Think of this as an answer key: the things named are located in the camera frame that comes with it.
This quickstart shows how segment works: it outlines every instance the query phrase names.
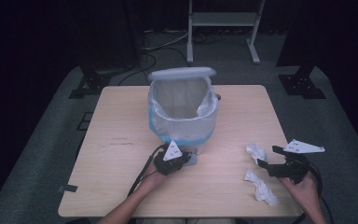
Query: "gray carpet floor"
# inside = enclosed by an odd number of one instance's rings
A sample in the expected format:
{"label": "gray carpet floor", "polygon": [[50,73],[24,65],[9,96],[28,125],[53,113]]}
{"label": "gray carpet floor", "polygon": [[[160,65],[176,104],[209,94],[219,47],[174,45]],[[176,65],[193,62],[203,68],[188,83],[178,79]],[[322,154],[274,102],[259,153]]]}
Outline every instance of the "gray carpet floor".
{"label": "gray carpet floor", "polygon": [[[149,34],[148,47],[164,44],[178,35]],[[211,44],[194,46],[192,66],[209,66],[217,71],[212,78],[215,85],[263,85],[275,108],[287,141],[297,139],[323,146],[322,154],[310,154],[309,160],[320,169],[323,196],[332,210],[336,223],[358,223],[358,135],[332,90],[329,79],[315,68],[311,79],[326,99],[306,100],[288,96],[278,79],[279,74],[293,74],[297,67],[276,67],[284,35],[259,35],[255,47],[261,64],[252,63],[244,45],[246,35],[216,35]],[[142,66],[111,78],[110,85],[148,85],[145,76],[161,69],[186,66],[186,43],[180,41],[166,49],[144,55]],[[74,218],[60,217],[58,208],[61,185],[68,182],[76,162],[76,151],[85,131],[77,125],[85,112],[92,112],[98,95],[83,99],[68,99],[82,78],[76,67],[54,95],[43,118],[13,168],[0,192],[0,223],[65,223]],[[91,222],[98,220],[91,217]],[[291,223],[288,218],[249,218],[252,223]]]}

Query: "human arm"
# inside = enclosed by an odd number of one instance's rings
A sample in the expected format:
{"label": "human arm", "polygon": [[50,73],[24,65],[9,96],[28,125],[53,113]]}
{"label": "human arm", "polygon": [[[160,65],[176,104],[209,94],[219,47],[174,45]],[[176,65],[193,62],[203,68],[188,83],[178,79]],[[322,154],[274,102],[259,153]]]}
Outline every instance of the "human arm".
{"label": "human arm", "polygon": [[141,204],[147,195],[156,189],[166,178],[168,178],[166,175],[162,175],[156,171],[156,166],[153,162],[151,162],[139,187],[126,200],[103,217],[98,224],[127,223],[132,217],[132,214],[138,208],[139,204]]}
{"label": "human arm", "polygon": [[303,180],[296,185],[289,178],[278,179],[287,188],[312,223],[327,223],[322,212],[318,190],[311,172],[307,172]]}

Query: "trash can lid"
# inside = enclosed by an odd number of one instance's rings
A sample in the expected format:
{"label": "trash can lid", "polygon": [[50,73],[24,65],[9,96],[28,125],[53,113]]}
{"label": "trash can lid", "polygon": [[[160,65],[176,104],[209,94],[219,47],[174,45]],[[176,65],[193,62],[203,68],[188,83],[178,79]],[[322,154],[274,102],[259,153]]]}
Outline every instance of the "trash can lid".
{"label": "trash can lid", "polygon": [[179,67],[152,72],[149,79],[189,79],[214,75],[216,75],[216,71],[210,67]]}

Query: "crumpled tissue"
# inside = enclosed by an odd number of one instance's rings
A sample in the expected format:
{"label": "crumpled tissue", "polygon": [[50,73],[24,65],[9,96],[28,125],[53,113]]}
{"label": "crumpled tissue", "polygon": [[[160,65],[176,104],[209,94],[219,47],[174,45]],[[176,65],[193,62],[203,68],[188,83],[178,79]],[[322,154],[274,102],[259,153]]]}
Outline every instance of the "crumpled tissue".
{"label": "crumpled tissue", "polygon": [[261,161],[266,160],[267,157],[266,150],[259,147],[253,142],[249,143],[248,146],[246,146],[246,151],[252,156],[252,158],[255,160],[255,163],[257,165],[258,165],[257,159],[260,159]]}
{"label": "crumpled tissue", "polygon": [[277,205],[279,200],[272,190],[264,183],[264,181],[253,172],[246,171],[244,180],[251,181],[255,185],[255,198],[260,201],[266,201],[268,205]]}

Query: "table top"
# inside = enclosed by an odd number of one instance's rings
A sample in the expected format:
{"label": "table top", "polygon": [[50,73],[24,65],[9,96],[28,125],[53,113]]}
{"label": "table top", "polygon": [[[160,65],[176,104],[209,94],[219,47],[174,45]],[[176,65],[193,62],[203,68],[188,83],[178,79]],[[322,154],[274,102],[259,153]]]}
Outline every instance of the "table top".
{"label": "table top", "polygon": [[[135,217],[295,217],[302,213],[275,177],[247,154],[250,142],[284,163],[272,146],[287,141],[263,86],[213,86],[221,95],[216,127],[196,165],[172,174],[138,207]],[[147,86],[106,87],[96,106],[59,208],[62,217],[103,217],[125,198],[153,150],[162,144],[149,130]],[[255,199],[244,181],[253,169],[280,204]]]}

